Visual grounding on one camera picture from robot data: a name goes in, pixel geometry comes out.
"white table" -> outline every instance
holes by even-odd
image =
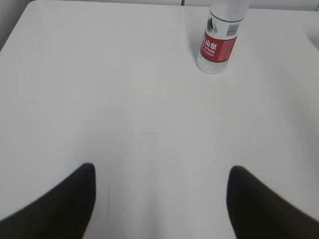
[[[0,52],[0,219],[83,162],[87,239],[235,238],[243,165],[319,219],[319,12],[247,13],[216,76],[195,65],[208,9],[28,5]]]

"plastic bottle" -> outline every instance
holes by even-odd
[[[226,68],[249,3],[250,0],[213,0],[197,59],[203,72],[218,74]]]

